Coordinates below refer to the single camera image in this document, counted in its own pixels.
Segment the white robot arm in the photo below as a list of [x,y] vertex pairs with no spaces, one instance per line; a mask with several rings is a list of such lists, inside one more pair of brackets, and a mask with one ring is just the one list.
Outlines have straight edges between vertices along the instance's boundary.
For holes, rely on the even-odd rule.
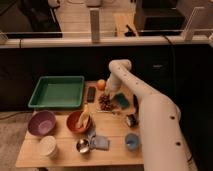
[[144,171],[198,171],[180,129],[179,107],[133,75],[130,60],[112,60],[109,70],[109,92],[124,84],[137,97]]

